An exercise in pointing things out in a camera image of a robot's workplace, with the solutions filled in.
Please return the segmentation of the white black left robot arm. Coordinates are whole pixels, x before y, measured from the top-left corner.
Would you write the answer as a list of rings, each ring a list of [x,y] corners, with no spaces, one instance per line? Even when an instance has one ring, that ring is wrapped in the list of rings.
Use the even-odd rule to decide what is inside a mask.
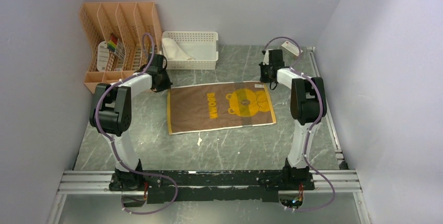
[[[107,140],[112,150],[115,169],[110,191],[136,191],[147,184],[128,132],[132,121],[132,99],[146,90],[161,92],[171,88],[167,64],[163,55],[152,54],[147,64],[128,77],[96,85],[89,123]]]

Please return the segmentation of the white plastic basket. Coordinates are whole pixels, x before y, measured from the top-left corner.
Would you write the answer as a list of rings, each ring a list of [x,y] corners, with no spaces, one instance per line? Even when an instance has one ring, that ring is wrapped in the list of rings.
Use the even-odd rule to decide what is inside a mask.
[[[218,33],[208,31],[164,31],[162,38],[171,38],[194,60],[168,60],[169,70],[214,70],[218,61]]]

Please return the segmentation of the brown and yellow towel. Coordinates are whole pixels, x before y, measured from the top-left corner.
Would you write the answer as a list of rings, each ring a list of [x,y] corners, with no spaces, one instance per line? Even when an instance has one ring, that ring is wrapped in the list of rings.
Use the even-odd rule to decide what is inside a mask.
[[[170,135],[276,124],[269,90],[259,81],[173,87],[167,102]]]

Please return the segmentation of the white towel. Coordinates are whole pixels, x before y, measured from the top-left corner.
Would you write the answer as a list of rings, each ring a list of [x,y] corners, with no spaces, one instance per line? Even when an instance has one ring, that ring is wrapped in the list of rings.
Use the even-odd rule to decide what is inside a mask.
[[[168,60],[189,61],[194,60],[190,55],[181,49],[176,41],[171,38],[162,38],[162,48]]]

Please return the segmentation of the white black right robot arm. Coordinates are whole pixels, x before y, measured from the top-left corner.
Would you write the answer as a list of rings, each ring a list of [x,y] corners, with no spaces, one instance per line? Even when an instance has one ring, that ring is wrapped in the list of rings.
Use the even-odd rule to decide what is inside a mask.
[[[324,81],[287,67],[283,51],[263,50],[259,64],[260,81],[269,85],[283,85],[290,89],[290,113],[295,121],[293,143],[282,168],[282,184],[295,189],[309,177],[309,152],[318,124],[327,113]]]

